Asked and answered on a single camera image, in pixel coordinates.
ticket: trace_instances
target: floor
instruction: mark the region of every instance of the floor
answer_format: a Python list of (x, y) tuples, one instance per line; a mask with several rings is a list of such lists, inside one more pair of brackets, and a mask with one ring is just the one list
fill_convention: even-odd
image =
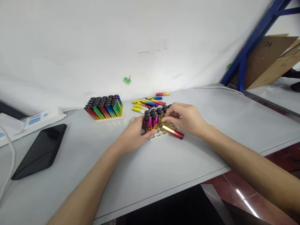
[[(286, 114), (285, 111), (265, 102), (259, 101), (259, 103), (278, 113)], [(297, 171), (300, 171), (300, 143), (267, 155), (266, 158), (292, 174), (299, 174)], [(233, 170), (204, 183), (212, 184), (222, 200), (259, 217), (271, 225), (297, 225), (294, 220), (257, 193)]]

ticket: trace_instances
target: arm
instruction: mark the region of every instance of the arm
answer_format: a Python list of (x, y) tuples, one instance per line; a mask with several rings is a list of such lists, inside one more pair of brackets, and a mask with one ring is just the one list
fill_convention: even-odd
[(193, 105), (175, 102), (162, 120), (172, 122), (206, 141), (257, 192), (300, 222), (299, 179), (207, 124)]
[(155, 132), (141, 135), (144, 116), (133, 117), (122, 135), (103, 153), (95, 166), (53, 215), (48, 225), (92, 224), (108, 179), (119, 158), (141, 146)]

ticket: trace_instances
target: hand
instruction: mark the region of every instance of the hand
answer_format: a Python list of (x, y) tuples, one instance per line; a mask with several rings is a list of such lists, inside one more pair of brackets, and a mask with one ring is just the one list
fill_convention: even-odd
[(162, 122), (171, 122), (192, 135), (202, 137), (210, 127), (194, 105), (174, 102), (166, 111)]
[(144, 122), (144, 116), (133, 117), (120, 135), (120, 137), (115, 141), (116, 148), (121, 155), (132, 152), (133, 150), (140, 147), (145, 140), (149, 139), (152, 135), (155, 134), (154, 130), (147, 132), (144, 135), (141, 135), (141, 128)]

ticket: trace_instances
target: white cable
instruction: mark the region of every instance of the white cable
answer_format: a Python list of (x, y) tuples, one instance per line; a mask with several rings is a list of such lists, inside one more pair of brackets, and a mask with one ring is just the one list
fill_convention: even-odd
[(65, 109), (65, 110), (63, 110), (63, 112), (66, 113), (66, 112), (73, 111), (73, 110), (78, 110), (78, 109), (83, 109), (83, 108)]
[(190, 87), (190, 89), (192, 89), (192, 88), (221, 88), (221, 89), (227, 89), (227, 90), (230, 90), (230, 91), (234, 91), (234, 92), (240, 93), (241, 95), (244, 95), (242, 92), (239, 92), (237, 90), (231, 89), (229, 87), (219, 87), (219, 86), (215, 86), (215, 87)]
[(15, 163), (16, 163), (16, 150), (14, 149), (12, 141), (10, 140), (8, 134), (6, 133), (6, 130), (1, 125), (0, 125), (0, 128), (3, 130), (5, 136), (6, 136), (7, 140), (8, 140), (8, 144), (10, 146), (10, 149), (12, 151), (12, 166), (10, 168), (10, 171), (9, 171), (8, 177), (7, 177), (7, 179), (6, 179), (5, 183), (4, 183), (4, 186), (2, 187), (1, 192), (0, 192), (0, 203), (1, 203), (2, 195), (4, 193), (4, 190), (5, 190), (6, 186), (7, 186), (10, 178), (12, 177), (13, 169), (15, 167)]

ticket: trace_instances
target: right hand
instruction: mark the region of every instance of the right hand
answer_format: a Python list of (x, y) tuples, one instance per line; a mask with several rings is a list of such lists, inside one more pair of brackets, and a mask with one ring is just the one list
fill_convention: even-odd
[(210, 127), (194, 105), (174, 102), (162, 122), (171, 122), (192, 135), (202, 137)]

